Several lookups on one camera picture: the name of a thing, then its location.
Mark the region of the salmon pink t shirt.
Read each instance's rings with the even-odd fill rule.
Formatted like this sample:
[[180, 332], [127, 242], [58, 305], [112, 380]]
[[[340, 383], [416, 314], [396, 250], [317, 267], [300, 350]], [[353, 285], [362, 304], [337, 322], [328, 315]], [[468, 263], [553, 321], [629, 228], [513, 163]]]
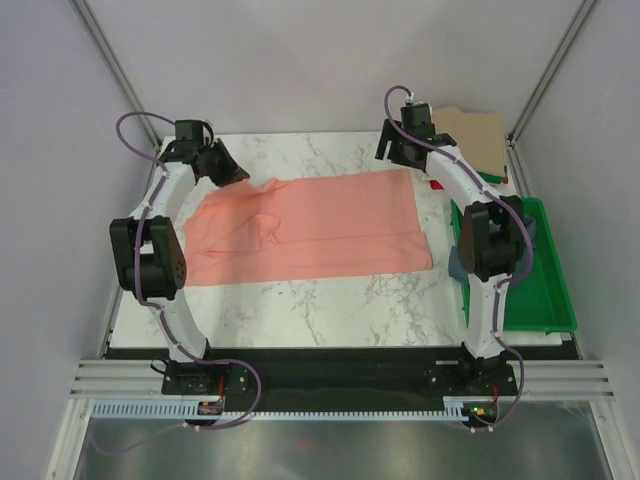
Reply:
[[190, 286], [428, 271], [404, 169], [245, 180], [206, 195], [184, 225]]

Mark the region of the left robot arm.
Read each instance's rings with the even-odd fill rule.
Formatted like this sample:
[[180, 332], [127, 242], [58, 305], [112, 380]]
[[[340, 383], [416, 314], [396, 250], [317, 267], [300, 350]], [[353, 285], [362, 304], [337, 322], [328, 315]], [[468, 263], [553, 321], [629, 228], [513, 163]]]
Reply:
[[[124, 139], [122, 123], [137, 116], [174, 127], [174, 139], [156, 157]], [[170, 359], [190, 363], [185, 382], [198, 393], [211, 392], [218, 385], [220, 371], [205, 358], [209, 342], [196, 325], [184, 294], [188, 267], [174, 221], [200, 180], [208, 179], [222, 188], [250, 175], [205, 120], [172, 121], [151, 112], [129, 112], [117, 120], [116, 134], [125, 147], [153, 163], [150, 184], [140, 204], [109, 226], [119, 286], [153, 314], [167, 341]]]

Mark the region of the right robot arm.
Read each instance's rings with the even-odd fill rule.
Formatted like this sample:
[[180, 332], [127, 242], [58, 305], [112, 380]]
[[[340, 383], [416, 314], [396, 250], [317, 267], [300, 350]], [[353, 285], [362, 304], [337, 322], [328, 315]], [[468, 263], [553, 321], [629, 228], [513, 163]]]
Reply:
[[481, 178], [453, 138], [436, 132], [429, 104], [408, 99], [396, 120], [385, 99], [384, 111], [375, 157], [428, 174], [463, 214], [456, 251], [470, 289], [464, 348], [475, 359], [463, 363], [457, 377], [465, 391], [481, 393], [494, 381], [485, 360], [506, 349], [502, 336], [509, 286], [533, 267], [523, 200], [500, 194]]

